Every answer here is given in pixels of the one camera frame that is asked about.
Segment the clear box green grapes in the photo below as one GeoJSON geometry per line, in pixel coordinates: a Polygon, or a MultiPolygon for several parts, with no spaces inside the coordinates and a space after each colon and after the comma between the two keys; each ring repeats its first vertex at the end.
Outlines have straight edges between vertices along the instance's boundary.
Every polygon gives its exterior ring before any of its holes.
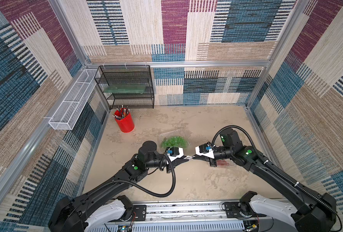
{"type": "Polygon", "coordinates": [[[189,141],[183,129],[160,134],[158,136],[158,143],[163,149],[172,147],[187,148],[189,146],[189,141]]]}

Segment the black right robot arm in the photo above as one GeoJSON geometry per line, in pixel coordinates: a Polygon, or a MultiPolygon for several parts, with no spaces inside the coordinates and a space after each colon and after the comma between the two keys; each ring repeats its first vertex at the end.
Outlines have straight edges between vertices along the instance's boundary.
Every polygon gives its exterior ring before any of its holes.
{"type": "Polygon", "coordinates": [[[236,165],[266,181],[289,203],[266,200],[254,191],[247,192],[239,202],[239,212],[248,218],[254,213],[282,221],[299,232],[330,232],[341,222],[336,199],[328,193],[321,195],[295,180],[277,167],[254,145],[249,133],[236,125],[225,126],[207,142],[195,148],[196,160],[230,159],[236,165]]]}

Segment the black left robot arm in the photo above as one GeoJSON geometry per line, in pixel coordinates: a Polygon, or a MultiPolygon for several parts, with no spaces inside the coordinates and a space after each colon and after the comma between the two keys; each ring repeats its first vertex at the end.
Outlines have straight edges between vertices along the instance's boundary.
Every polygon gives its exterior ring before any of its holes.
{"type": "Polygon", "coordinates": [[[182,148],[167,148],[160,154],[155,142],[146,141],[113,177],[85,194],[73,199],[64,197],[58,201],[48,228],[52,232],[88,231],[94,227],[99,213],[104,211],[105,203],[130,187],[138,188],[154,197],[165,198],[171,195],[176,186],[175,167],[189,160],[190,157],[184,155],[182,148]],[[138,182],[148,175],[149,168],[166,170],[172,175],[172,185],[166,193],[155,193],[138,185],[138,182]]]}

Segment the clear box red grapes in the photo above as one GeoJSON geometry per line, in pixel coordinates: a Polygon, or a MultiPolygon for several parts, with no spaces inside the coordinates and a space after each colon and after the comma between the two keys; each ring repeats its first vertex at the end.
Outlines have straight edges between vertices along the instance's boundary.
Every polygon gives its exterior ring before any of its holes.
{"type": "Polygon", "coordinates": [[[217,168],[229,168],[231,163],[226,161],[225,159],[216,159],[217,160],[217,168]]]}

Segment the red pen cup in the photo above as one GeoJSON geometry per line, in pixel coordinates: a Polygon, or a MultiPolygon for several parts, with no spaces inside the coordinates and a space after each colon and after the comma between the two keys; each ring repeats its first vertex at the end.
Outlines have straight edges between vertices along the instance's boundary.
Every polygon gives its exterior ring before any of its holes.
{"type": "Polygon", "coordinates": [[[114,120],[117,123],[117,125],[119,126],[121,132],[129,133],[129,132],[133,131],[135,128],[135,124],[133,122],[131,113],[125,119],[122,119],[122,120],[114,119],[114,120]]]}

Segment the pens in cup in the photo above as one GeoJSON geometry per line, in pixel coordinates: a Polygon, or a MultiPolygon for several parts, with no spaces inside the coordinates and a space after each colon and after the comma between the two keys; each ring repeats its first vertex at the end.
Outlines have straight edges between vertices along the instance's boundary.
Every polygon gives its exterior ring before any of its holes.
{"type": "Polygon", "coordinates": [[[116,120],[125,119],[130,114],[130,110],[128,107],[121,107],[116,108],[115,113],[112,115],[116,120]]]}

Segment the green tray on shelf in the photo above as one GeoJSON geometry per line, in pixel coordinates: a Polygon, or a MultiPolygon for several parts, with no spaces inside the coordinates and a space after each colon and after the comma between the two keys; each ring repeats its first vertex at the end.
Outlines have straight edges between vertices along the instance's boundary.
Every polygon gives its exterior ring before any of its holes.
{"type": "Polygon", "coordinates": [[[117,85],[109,85],[104,89],[104,93],[112,93],[112,94],[142,94],[145,93],[147,86],[141,84],[117,84],[117,85]]]}

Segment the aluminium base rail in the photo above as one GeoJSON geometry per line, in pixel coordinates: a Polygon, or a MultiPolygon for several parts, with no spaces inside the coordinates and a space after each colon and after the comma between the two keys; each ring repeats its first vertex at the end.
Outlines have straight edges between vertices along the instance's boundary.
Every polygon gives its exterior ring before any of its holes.
{"type": "Polygon", "coordinates": [[[227,200],[134,202],[134,219],[106,222],[96,232],[273,232],[266,215],[231,217],[227,200]]]}

